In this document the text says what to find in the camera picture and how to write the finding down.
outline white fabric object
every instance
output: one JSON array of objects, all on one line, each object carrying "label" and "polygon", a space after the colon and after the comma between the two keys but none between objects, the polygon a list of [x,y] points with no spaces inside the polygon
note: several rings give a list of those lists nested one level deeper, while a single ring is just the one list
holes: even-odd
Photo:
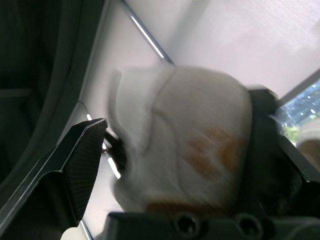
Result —
[{"label": "white fabric object", "polygon": [[249,93],[236,79],[190,66],[131,69],[113,78],[108,109],[127,147],[114,187],[125,211],[234,203],[252,123]]}]

